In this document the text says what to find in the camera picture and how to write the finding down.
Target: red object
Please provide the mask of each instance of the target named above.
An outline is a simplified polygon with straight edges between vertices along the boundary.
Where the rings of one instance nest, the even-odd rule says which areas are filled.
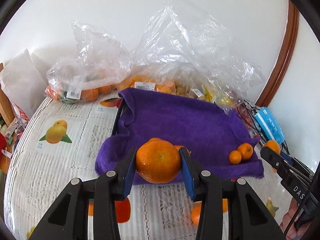
[[[128,198],[125,201],[115,201],[116,207],[116,217],[118,223],[124,223],[129,221],[130,213],[131,213],[131,206],[130,201]]]
[[[3,150],[5,149],[5,137],[0,133],[0,149]]]

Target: wire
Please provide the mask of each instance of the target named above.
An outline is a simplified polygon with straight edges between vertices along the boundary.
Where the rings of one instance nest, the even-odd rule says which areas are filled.
[[[312,189],[313,185],[315,184],[315,182],[316,182],[316,180],[317,180],[317,178],[318,178],[319,173],[320,173],[320,163],[318,164],[318,167],[317,167],[317,169],[316,169],[316,173],[315,173],[315,175],[313,176],[311,183],[309,184],[309,187],[308,187],[306,196],[308,196],[308,195],[310,194],[311,189]],[[308,200],[307,197],[305,197],[305,198],[303,199],[301,205],[298,207],[297,211],[295,212],[295,214],[294,214],[293,217],[291,218],[288,226],[286,227],[286,229],[285,229],[285,231],[284,231],[284,237],[286,237],[286,235],[287,235],[290,227],[292,226],[292,224],[293,224],[293,222],[295,221],[296,217],[299,215],[299,213],[300,213],[303,205],[306,203],[307,200]]]

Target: blue gripper pad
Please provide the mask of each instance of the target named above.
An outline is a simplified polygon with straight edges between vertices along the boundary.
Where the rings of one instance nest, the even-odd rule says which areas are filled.
[[[122,196],[126,198],[131,191],[132,183],[133,183],[133,178],[136,172],[136,166],[135,166],[135,155],[131,158],[128,170],[124,176],[124,188],[122,192]]]
[[[180,148],[179,154],[181,158],[181,173],[183,176],[183,181],[186,187],[186,191],[190,199],[194,200],[196,198],[194,179],[192,177],[192,174],[184,153],[188,154],[187,150],[184,147]]]

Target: orange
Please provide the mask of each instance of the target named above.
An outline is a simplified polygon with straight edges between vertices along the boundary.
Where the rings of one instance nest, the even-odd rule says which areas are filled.
[[[153,141],[153,140],[161,140],[160,138],[157,138],[157,137],[153,137],[151,138],[149,141]]]
[[[263,147],[269,147],[271,150],[275,151],[278,155],[280,155],[280,152],[281,152],[280,146],[274,140],[267,141]]]
[[[238,151],[241,152],[242,160],[249,160],[253,154],[253,147],[249,143],[243,143],[238,147]]]
[[[108,94],[111,92],[113,85],[99,87],[99,94]]]
[[[228,199],[223,198],[222,199],[222,212],[227,212],[228,211]]]
[[[183,145],[175,145],[176,149],[179,151],[181,147],[184,147]]]
[[[98,96],[99,96],[99,89],[93,88],[93,89],[82,90],[80,99],[85,99],[87,101],[95,101],[97,100]]]
[[[47,88],[45,89],[45,93],[55,99],[55,100],[60,100],[60,94],[58,92],[56,92],[55,90],[52,89],[52,87],[47,86]]]
[[[191,211],[191,220],[195,225],[199,225],[200,213],[201,213],[201,204],[197,204],[192,208],[192,211]]]
[[[157,92],[164,93],[164,94],[171,94],[171,89],[167,86],[163,86],[157,89]]]
[[[168,141],[151,140],[136,154],[137,172],[150,183],[168,183],[180,171],[180,155]]]
[[[229,154],[228,160],[231,164],[237,165],[241,162],[242,156],[241,153],[237,150],[232,151]]]
[[[124,201],[115,201],[115,208],[118,223],[124,223],[129,221],[131,206],[128,198],[126,198]]]

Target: clear plastic bag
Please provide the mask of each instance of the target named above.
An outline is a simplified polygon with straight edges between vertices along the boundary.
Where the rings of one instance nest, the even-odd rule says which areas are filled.
[[[73,103],[94,101],[109,93],[130,71],[131,55],[115,36],[78,21],[72,22],[78,58],[59,58],[47,72],[52,98]]]
[[[179,80],[224,110],[264,80],[257,65],[237,57],[230,31],[189,0],[171,0],[149,20],[132,73]]]

